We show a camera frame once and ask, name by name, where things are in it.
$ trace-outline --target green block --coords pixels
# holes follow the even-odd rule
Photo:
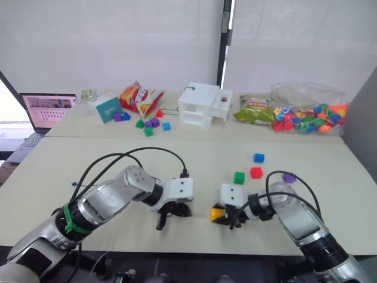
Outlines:
[[[144,133],[147,137],[153,136],[153,129],[152,128],[144,128]]]
[[[313,125],[316,126],[316,127],[320,127],[322,125],[324,125],[326,123],[326,121],[324,121],[324,119],[318,119],[318,120],[315,120],[313,122]]]
[[[154,115],[153,115],[153,113],[151,113],[151,114],[148,115],[147,121],[152,120],[153,118],[154,118]]]
[[[244,182],[245,182],[245,173],[236,172],[234,174],[234,183],[239,184],[239,185],[243,185]]]
[[[319,107],[322,108],[322,111],[324,111],[329,107],[329,105],[326,103],[322,103]]]
[[[136,122],[136,128],[142,129],[144,128],[144,121],[140,119],[138,122]]]
[[[302,119],[303,122],[311,122],[313,121],[313,118],[311,116],[306,116],[304,119]]]
[[[334,111],[328,110],[328,118],[334,115]]]

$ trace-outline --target plastic bag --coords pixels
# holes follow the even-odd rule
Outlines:
[[[140,113],[144,117],[153,111],[163,95],[163,90],[146,90],[136,81],[122,92],[119,101],[123,108]]]
[[[241,122],[253,124],[273,124],[276,122],[270,103],[270,97],[258,97],[247,94],[240,97],[241,110],[234,117]]]
[[[271,97],[275,131],[343,134],[345,93],[313,83],[276,84]]]

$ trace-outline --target laptop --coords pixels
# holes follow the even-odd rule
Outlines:
[[[20,93],[19,95],[35,133],[25,139],[8,157],[7,162],[15,163],[22,162],[76,102],[75,94]]]

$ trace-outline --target white curtain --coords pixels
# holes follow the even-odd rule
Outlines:
[[[237,0],[224,87],[311,81],[353,99],[377,66],[375,0]]]
[[[2,0],[0,70],[18,92],[216,83],[223,1]]]

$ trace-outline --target desk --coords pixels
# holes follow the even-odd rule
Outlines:
[[[220,184],[231,183],[234,171],[246,172],[252,165],[252,154],[260,152],[266,153],[263,165],[266,173],[285,169],[297,173],[311,185],[327,226],[348,252],[377,254],[374,211],[377,185],[340,143],[46,137],[0,188],[0,244],[14,245],[56,207],[68,201],[73,191],[71,182],[78,180],[94,159],[141,146],[165,147],[185,160],[194,179],[195,200],[190,204],[193,216],[184,219],[173,216],[163,231],[157,231],[157,214],[142,203],[132,202],[84,241],[85,250],[301,255],[276,218],[268,222],[248,221],[234,231],[209,221]],[[180,163],[164,152],[144,151],[135,155],[146,171],[161,180],[180,173]],[[119,162],[102,180],[112,178],[129,164],[133,161]],[[95,168],[89,178],[102,167],[103,164]],[[247,177],[243,187],[253,193],[263,185],[264,179]],[[293,187],[312,202],[304,188],[297,183]]]
[[[111,90],[119,95],[121,90]],[[176,108],[181,93],[167,91],[160,100],[158,108]],[[343,140],[338,136],[320,136],[315,134],[276,134],[270,127],[251,125],[238,122],[233,114],[239,110],[240,93],[234,93],[232,106],[226,123],[223,119],[216,118],[208,129],[200,126],[180,124],[179,116],[165,115],[161,121],[169,121],[171,131],[163,132],[158,129],[149,140],[202,140],[202,141],[227,141],[249,143],[341,143]],[[85,104],[76,104],[65,115],[47,136],[52,137],[101,137],[121,139],[146,139],[142,130],[135,128],[140,115],[127,111],[131,115],[130,121],[103,124],[93,114],[90,115]]]

